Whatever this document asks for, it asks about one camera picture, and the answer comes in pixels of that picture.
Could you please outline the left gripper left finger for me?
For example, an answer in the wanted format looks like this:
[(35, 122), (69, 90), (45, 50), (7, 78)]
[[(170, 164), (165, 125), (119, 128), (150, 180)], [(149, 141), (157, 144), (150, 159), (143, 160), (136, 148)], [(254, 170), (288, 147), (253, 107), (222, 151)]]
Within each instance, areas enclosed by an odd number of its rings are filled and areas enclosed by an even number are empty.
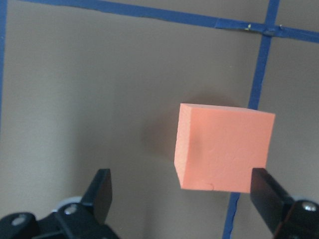
[(79, 202), (68, 202), (37, 220), (29, 212), (0, 220), (2, 239), (117, 239), (105, 224), (112, 203), (110, 169), (99, 169)]

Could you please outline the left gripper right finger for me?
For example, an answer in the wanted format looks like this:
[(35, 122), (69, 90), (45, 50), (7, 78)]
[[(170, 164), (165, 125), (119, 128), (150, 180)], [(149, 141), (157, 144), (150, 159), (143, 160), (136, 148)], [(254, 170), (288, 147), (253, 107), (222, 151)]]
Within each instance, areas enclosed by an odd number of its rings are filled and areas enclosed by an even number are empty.
[(250, 198), (275, 239), (317, 239), (319, 205), (294, 199), (264, 168), (254, 168)]

